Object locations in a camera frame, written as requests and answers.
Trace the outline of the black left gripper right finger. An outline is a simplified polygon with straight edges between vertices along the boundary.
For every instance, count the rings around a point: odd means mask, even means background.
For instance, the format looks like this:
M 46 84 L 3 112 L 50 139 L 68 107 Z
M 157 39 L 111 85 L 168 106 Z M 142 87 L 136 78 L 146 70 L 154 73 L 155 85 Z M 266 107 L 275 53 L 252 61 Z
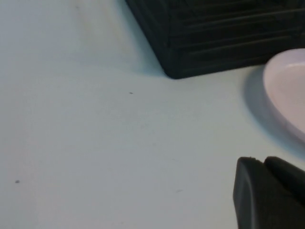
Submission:
M 299 202 L 305 201 L 305 172 L 303 170 L 275 156 L 267 157 L 264 165 Z

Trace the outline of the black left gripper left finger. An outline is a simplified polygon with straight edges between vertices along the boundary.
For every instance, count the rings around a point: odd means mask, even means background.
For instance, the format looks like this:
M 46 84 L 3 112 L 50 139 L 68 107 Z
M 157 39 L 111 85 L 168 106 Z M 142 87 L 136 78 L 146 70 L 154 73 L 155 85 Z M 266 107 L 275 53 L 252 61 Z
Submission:
M 240 229 L 305 227 L 305 202 L 299 202 L 255 158 L 238 159 L 233 200 Z

